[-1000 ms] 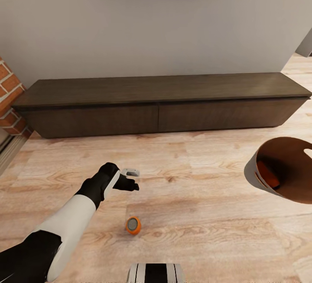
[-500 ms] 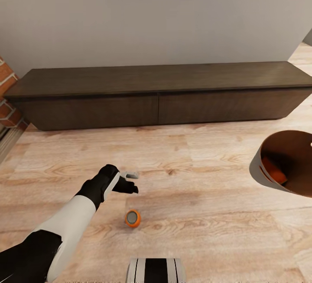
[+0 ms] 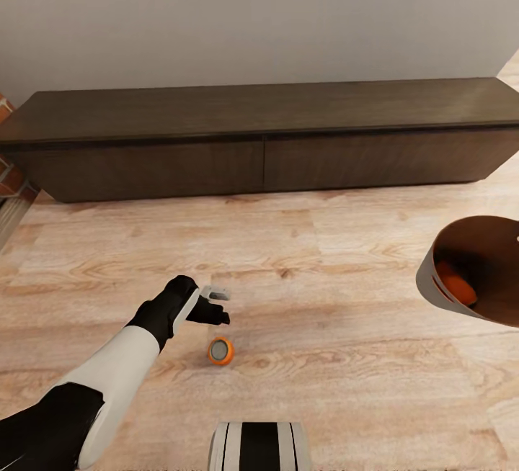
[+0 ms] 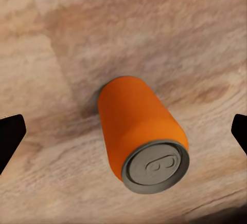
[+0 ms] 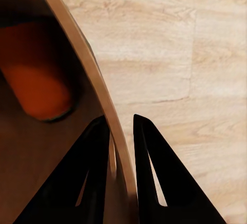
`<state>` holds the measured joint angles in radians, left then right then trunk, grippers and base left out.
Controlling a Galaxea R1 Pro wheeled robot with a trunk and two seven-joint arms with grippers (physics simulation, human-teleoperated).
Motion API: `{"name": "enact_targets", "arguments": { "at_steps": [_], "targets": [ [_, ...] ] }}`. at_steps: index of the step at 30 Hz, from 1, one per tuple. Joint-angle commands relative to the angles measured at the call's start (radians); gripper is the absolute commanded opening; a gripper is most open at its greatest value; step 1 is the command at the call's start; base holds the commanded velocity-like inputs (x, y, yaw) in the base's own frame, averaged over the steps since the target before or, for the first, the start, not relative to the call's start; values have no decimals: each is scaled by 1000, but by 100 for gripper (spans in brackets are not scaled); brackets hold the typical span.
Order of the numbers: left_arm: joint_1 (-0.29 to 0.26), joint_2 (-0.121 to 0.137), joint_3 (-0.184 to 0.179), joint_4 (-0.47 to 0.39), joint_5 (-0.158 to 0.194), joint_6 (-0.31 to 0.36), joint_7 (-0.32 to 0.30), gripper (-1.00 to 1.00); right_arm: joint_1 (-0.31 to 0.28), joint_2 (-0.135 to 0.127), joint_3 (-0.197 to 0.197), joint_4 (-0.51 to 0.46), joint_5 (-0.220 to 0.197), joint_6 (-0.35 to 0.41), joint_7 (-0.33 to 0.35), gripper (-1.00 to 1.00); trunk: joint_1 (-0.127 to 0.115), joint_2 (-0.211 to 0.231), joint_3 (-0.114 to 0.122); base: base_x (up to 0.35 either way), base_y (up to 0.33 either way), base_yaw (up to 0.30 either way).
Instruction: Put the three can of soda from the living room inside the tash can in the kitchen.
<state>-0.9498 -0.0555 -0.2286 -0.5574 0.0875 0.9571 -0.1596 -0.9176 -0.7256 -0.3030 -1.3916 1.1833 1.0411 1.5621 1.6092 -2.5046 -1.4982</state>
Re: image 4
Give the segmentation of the can of soda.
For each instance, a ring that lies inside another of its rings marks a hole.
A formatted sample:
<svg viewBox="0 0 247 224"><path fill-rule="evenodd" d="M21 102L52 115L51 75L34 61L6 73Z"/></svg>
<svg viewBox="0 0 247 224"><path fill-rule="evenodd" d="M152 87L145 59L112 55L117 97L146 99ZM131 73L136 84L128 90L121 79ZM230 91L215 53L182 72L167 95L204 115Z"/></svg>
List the can of soda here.
<svg viewBox="0 0 247 224"><path fill-rule="evenodd" d="M99 94L98 109L110 167L130 191L157 194L184 178L188 138L145 81L111 80Z"/></svg>

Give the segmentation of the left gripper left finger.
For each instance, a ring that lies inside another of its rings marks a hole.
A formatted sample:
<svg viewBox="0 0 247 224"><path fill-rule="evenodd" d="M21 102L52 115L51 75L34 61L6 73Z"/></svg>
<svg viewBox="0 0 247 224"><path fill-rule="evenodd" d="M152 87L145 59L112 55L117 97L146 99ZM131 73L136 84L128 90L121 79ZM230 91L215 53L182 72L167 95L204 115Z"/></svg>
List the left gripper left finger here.
<svg viewBox="0 0 247 224"><path fill-rule="evenodd" d="M26 134L23 115L0 120L0 174Z"/></svg>

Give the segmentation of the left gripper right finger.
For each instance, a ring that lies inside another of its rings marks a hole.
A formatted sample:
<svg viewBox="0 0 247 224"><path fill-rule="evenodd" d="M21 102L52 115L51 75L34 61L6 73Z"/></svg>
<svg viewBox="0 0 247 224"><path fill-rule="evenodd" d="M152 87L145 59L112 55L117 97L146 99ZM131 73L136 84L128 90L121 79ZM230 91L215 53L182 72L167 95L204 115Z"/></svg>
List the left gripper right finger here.
<svg viewBox="0 0 247 224"><path fill-rule="evenodd" d="M236 114L231 132L247 154L247 116Z"/></svg>

